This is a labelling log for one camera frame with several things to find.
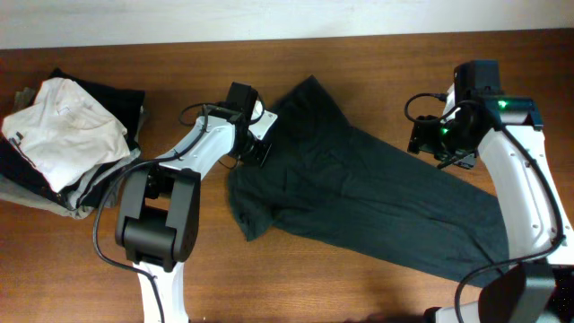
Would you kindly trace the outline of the dark green t-shirt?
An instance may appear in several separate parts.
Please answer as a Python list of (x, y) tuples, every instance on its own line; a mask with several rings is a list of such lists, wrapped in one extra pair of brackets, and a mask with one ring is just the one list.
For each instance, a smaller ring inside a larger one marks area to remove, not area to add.
[(453, 281), (509, 257), (495, 196), (352, 126), (315, 77), (273, 110), (265, 163), (228, 177), (247, 240), (277, 228)]

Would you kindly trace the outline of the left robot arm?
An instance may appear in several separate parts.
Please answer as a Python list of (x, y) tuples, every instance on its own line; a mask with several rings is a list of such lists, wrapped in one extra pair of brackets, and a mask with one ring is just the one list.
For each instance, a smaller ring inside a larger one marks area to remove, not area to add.
[(140, 281), (147, 322), (187, 322), (184, 265), (196, 244), (201, 182), (221, 157), (261, 167), (277, 116), (258, 92), (233, 83), (222, 102), (204, 103), (191, 131), (126, 178), (116, 243)]

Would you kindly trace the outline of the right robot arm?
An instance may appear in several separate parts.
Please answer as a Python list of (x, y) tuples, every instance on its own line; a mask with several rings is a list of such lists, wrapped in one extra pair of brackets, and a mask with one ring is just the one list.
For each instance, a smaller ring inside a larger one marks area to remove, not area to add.
[(413, 120), (409, 153), (430, 153), (445, 168), (485, 164), (500, 205), (509, 259), (475, 269), (453, 306), (430, 308), (428, 322), (571, 322), (573, 226), (546, 160), (535, 102), (507, 95), (495, 60), (457, 66), (439, 117)]

